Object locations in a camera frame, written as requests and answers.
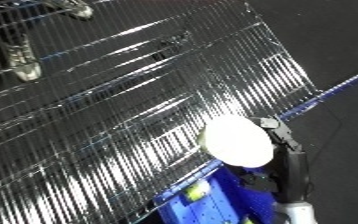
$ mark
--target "dark background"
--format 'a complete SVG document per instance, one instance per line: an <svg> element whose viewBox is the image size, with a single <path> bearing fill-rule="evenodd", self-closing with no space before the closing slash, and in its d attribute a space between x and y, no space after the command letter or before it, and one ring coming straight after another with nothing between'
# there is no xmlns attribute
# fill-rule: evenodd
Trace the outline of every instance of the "dark background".
<svg viewBox="0 0 358 224"><path fill-rule="evenodd" d="M250 3L320 89L358 72L358 1Z"/></svg>

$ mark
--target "reflective metal surface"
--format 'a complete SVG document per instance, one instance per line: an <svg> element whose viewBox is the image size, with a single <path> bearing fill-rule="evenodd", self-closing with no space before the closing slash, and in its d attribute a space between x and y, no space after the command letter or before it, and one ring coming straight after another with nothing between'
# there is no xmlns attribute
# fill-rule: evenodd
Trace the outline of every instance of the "reflective metal surface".
<svg viewBox="0 0 358 224"><path fill-rule="evenodd" d="M47 2L0 3L0 223L135 221L209 161L206 121L316 93L244 1Z"/></svg>

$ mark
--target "shoe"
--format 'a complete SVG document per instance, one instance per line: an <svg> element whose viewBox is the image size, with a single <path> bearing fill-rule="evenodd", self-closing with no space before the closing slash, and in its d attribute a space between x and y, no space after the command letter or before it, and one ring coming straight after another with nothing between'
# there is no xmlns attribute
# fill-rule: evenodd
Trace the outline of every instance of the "shoe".
<svg viewBox="0 0 358 224"><path fill-rule="evenodd" d="M41 66L36 61L27 36L22 45L5 43L8 51L9 65L12 71L24 82L41 77Z"/></svg>
<svg viewBox="0 0 358 224"><path fill-rule="evenodd" d="M93 9L82 0L42 0L52 9L65 9L67 14L81 20L89 20L93 17Z"/></svg>

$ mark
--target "robotic arm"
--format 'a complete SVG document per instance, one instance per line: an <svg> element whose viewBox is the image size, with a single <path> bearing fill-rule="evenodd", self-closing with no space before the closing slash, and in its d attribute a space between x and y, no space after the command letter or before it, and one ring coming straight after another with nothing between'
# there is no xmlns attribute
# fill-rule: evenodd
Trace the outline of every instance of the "robotic arm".
<svg viewBox="0 0 358 224"><path fill-rule="evenodd" d="M275 224L315 224L313 206L306 202L311 186L306 152L278 117L249 120L269 136L273 145L273 158L263 166L263 173L246 171L243 166L229 165L221 159L225 167L240 179L244 188L272 193L276 200L273 205ZM211 154L220 159L218 154Z"/></svg>

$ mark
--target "wire rack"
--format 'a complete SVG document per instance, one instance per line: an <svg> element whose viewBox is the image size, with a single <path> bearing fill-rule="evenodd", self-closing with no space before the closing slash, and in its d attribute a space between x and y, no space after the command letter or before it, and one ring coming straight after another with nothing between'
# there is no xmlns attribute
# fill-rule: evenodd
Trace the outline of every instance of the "wire rack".
<svg viewBox="0 0 358 224"><path fill-rule="evenodd" d="M81 21L42 0L0 2L0 223L135 222L210 160L194 143L206 121L316 93L244 1L88 3ZM36 58L12 67L17 33ZM42 76L21 82L15 68L32 63Z"/></svg>

